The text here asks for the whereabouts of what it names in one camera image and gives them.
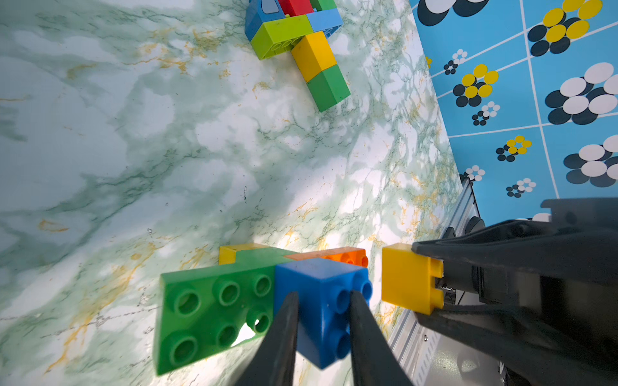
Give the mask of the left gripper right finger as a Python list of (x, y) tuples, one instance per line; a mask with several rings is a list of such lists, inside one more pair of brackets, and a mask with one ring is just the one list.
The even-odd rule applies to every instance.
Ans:
[(412, 385), (361, 292), (351, 292), (349, 311), (353, 384)]

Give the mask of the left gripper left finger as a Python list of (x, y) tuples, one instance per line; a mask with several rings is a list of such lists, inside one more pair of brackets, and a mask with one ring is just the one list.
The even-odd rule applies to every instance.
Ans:
[(299, 294), (289, 293), (254, 358), (234, 385), (293, 385), (299, 326)]

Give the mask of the lime long lego brick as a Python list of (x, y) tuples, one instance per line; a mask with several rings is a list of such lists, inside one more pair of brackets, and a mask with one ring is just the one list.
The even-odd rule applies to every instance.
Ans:
[(251, 45), (260, 60), (291, 51), (305, 35), (313, 33), (306, 14), (262, 24)]

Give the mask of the yellow square lego brick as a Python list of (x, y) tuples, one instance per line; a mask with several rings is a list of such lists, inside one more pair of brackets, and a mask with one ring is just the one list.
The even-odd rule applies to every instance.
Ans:
[(323, 32), (305, 35), (291, 50), (291, 54), (306, 83), (314, 79), (323, 70), (337, 64), (326, 35)]

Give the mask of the green long lego brick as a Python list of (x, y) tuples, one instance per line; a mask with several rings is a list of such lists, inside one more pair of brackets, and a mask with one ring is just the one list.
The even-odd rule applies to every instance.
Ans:
[(153, 347), (158, 376), (228, 350), (243, 327), (263, 336), (274, 319), (274, 263), (163, 273), (159, 289)]

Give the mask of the orange long lego brick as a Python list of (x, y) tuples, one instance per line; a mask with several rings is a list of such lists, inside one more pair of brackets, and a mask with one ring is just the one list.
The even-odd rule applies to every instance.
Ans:
[(294, 253), (287, 255), (286, 258), (294, 261), (323, 258), (335, 262), (357, 265), (363, 268), (367, 268), (370, 263), (370, 260), (367, 257), (365, 250), (354, 247), (341, 247), (336, 249), (325, 249), (307, 253)]

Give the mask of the light blue long lego brick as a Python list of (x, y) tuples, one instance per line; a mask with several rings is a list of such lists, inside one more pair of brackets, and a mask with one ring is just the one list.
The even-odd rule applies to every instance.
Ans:
[(323, 32), (329, 38), (343, 26), (343, 19), (337, 8), (306, 14), (313, 32)]

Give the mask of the small blue lego brick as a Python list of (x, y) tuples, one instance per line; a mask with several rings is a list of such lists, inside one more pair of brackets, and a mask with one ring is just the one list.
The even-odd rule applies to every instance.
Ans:
[(247, 39), (251, 41), (262, 24), (285, 18), (278, 0), (250, 0), (246, 10), (245, 33)]

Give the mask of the red square lego brick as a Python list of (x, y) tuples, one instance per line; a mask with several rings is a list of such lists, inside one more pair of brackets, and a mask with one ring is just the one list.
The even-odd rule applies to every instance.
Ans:
[(314, 10), (310, 0), (278, 0), (283, 13), (291, 17), (311, 14)]

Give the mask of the green square lego brick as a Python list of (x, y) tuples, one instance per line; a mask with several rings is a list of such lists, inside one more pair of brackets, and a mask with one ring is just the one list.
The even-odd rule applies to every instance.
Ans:
[(248, 249), (236, 253), (236, 263), (255, 265), (279, 265), (290, 261), (287, 256), (295, 252), (274, 247)]

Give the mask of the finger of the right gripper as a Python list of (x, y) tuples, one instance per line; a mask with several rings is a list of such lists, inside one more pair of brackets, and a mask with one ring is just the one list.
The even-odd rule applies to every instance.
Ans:
[(508, 220), (465, 236), (415, 242), (412, 251), (444, 263), (468, 263), (599, 285), (617, 283), (617, 231), (594, 226), (559, 228)]
[(616, 385), (617, 361), (522, 307), (454, 306), (415, 314), (418, 323), (483, 352), (535, 385)]

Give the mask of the small green lego brick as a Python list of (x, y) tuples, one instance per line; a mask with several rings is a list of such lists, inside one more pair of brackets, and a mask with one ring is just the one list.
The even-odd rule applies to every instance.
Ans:
[(327, 11), (336, 9), (336, 3), (334, 0), (310, 0), (312, 8), (317, 11)]

